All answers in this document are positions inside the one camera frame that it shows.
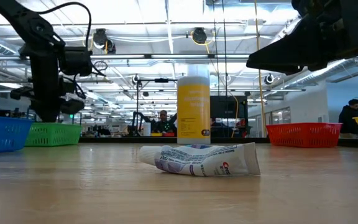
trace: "man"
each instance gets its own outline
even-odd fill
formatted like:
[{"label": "man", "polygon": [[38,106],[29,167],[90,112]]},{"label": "man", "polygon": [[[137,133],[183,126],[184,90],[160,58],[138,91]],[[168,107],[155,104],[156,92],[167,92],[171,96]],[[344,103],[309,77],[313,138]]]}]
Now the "man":
[{"label": "man", "polygon": [[342,123],[341,138],[358,138],[358,125],[353,118],[358,117],[358,100],[349,101],[349,105],[343,107],[339,115],[339,122]]},{"label": "man", "polygon": [[160,112],[160,121],[154,125],[154,133],[174,133],[176,127],[173,123],[167,121],[167,111],[162,110]]}]

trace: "toothpaste tube cap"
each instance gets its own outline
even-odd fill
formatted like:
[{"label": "toothpaste tube cap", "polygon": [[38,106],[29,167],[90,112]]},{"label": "toothpaste tube cap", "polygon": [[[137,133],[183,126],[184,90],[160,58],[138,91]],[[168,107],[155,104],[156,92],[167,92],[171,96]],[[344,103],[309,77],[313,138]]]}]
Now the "toothpaste tube cap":
[{"label": "toothpaste tube cap", "polygon": [[139,161],[155,166],[155,154],[161,152],[161,146],[143,146],[139,151]]}]

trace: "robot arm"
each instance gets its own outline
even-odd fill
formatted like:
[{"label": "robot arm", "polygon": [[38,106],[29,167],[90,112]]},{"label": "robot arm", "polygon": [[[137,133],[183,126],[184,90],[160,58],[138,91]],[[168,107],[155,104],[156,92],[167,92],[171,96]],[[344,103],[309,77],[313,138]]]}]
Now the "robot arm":
[{"label": "robot arm", "polygon": [[67,84],[59,77],[59,68],[66,75],[87,76],[92,72],[91,53],[86,47],[66,47],[65,42],[39,13],[16,0],[0,0],[0,13],[25,42],[21,57],[30,57],[33,88],[12,90],[11,98],[29,97],[31,108],[43,122],[55,122],[59,112],[74,114],[84,108],[80,100],[66,101]]},{"label": "robot arm", "polygon": [[248,67],[291,75],[358,56],[358,0],[293,0],[292,6],[302,20],[291,34],[251,54]]}]

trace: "toothpaste tube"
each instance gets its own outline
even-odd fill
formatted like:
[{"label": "toothpaste tube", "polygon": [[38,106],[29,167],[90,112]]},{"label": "toothpaste tube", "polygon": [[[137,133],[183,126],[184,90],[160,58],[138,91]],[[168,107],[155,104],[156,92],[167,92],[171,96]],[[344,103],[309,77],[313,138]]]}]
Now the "toothpaste tube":
[{"label": "toothpaste tube", "polygon": [[236,146],[143,146],[139,160],[174,174],[260,175],[255,143]]}]

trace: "wooden table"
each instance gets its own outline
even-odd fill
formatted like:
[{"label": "wooden table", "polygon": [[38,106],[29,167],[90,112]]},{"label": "wooden table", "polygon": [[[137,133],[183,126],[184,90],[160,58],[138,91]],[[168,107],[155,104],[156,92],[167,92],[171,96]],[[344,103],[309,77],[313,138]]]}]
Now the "wooden table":
[{"label": "wooden table", "polygon": [[258,144],[260,177],[191,177],[138,162],[139,147],[0,154],[0,223],[358,224],[358,149]]}]

